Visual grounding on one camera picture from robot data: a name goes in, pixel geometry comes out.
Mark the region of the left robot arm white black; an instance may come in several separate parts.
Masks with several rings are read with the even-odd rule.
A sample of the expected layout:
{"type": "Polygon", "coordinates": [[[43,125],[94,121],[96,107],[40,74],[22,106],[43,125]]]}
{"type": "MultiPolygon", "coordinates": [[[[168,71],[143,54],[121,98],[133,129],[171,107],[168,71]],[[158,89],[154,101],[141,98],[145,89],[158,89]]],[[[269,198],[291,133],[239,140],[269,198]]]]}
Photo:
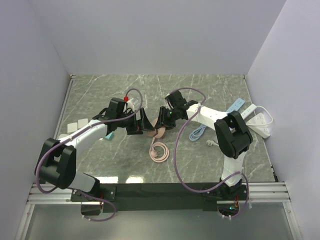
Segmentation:
{"type": "Polygon", "coordinates": [[[88,201],[103,196],[100,181],[76,170],[77,156],[96,140],[106,137],[117,128],[125,128],[128,135],[141,135],[154,131],[145,110],[133,110],[128,100],[112,98],[84,127],[61,139],[47,139],[35,169],[36,183],[46,181],[55,188],[82,191],[88,201]]]}

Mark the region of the white power strip coloured sockets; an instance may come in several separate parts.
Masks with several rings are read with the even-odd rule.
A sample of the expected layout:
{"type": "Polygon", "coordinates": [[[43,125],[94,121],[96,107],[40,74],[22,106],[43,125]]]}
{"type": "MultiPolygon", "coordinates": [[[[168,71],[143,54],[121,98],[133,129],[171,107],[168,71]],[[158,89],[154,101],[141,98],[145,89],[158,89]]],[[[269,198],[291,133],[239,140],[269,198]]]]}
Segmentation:
{"type": "Polygon", "coordinates": [[[251,104],[248,108],[246,108],[242,113],[241,113],[241,117],[243,118],[243,120],[245,120],[247,117],[249,117],[257,108],[257,106],[255,104],[251,104]]]}

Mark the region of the white rounded charger plug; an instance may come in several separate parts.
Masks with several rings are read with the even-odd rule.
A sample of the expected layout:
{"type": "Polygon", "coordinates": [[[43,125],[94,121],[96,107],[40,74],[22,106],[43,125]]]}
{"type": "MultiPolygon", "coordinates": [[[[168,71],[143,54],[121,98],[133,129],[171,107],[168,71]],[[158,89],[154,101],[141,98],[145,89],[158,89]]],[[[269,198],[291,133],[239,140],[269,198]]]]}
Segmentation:
{"type": "Polygon", "coordinates": [[[61,140],[61,139],[64,139],[64,138],[66,138],[68,136],[69,136],[68,134],[60,134],[58,139],[61,140]]]}

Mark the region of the pink round power strip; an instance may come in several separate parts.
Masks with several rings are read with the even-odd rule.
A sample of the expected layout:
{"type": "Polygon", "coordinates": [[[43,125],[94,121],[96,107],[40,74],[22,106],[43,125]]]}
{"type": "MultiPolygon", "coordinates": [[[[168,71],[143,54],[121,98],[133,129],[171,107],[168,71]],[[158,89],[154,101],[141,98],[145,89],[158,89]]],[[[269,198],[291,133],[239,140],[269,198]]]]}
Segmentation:
{"type": "Polygon", "coordinates": [[[166,131],[166,128],[163,126],[158,129],[155,129],[154,131],[148,131],[147,136],[155,139],[160,139],[164,136],[165,131],[166,131]]]}

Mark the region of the blue long power strip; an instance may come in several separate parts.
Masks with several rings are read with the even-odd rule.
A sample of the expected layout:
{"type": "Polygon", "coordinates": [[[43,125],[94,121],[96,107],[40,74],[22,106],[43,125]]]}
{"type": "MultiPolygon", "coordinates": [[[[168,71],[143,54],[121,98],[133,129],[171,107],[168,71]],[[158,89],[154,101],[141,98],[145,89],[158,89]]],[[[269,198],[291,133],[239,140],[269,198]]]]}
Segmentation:
{"type": "Polygon", "coordinates": [[[238,111],[243,105],[245,101],[242,98],[238,98],[227,110],[227,113],[231,113],[233,111],[238,111]]]}

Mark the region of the green charger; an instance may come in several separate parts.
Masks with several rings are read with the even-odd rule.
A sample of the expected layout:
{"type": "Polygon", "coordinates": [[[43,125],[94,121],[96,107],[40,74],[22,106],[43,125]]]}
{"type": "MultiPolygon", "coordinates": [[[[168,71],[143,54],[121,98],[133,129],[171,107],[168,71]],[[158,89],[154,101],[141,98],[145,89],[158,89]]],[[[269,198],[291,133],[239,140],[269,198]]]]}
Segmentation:
{"type": "Polygon", "coordinates": [[[108,135],[104,136],[105,140],[111,141],[114,137],[114,132],[109,133],[108,135]]]}

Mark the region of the blue plug adapter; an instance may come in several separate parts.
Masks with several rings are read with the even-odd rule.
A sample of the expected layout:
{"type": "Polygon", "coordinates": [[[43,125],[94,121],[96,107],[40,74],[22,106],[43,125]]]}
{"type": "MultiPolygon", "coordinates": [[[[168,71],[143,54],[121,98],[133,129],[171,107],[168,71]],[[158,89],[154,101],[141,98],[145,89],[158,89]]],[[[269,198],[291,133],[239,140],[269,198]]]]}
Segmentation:
{"type": "Polygon", "coordinates": [[[77,121],[77,127],[78,127],[78,129],[81,129],[81,128],[83,128],[83,127],[85,127],[87,124],[88,124],[88,119],[87,118],[83,118],[83,119],[79,119],[78,121],[77,121]]]}

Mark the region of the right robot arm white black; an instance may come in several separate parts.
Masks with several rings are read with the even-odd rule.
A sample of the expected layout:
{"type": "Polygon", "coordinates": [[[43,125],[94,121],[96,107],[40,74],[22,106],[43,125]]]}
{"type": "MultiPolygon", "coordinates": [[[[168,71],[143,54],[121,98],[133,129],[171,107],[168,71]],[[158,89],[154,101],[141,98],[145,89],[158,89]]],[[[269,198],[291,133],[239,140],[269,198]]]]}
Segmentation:
{"type": "Polygon", "coordinates": [[[186,120],[180,128],[174,143],[173,165],[176,176],[182,186],[194,193],[209,193],[219,188],[222,198],[230,200],[237,194],[237,187],[241,185],[243,161],[246,152],[249,150],[253,137],[241,114],[234,110],[232,112],[218,111],[203,106],[206,97],[202,102],[195,100],[187,101],[181,94],[181,88],[172,91],[165,97],[167,107],[162,106],[159,110],[158,120],[155,128],[165,127],[167,130],[176,126],[177,120],[186,120]],[[221,181],[205,190],[196,190],[184,183],[177,167],[177,148],[181,134],[189,122],[203,124],[216,133],[218,146],[224,155],[223,172],[221,181]]]}

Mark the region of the white square charger plug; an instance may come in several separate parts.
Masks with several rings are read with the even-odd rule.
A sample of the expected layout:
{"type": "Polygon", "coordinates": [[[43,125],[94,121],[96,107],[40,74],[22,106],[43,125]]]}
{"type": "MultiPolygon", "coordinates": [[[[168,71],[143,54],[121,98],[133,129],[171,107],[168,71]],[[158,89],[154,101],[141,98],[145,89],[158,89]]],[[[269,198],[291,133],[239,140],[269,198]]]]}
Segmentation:
{"type": "Polygon", "coordinates": [[[78,123],[77,122],[69,123],[67,125],[67,133],[68,134],[72,134],[72,133],[76,132],[77,130],[78,130],[78,123]]]}

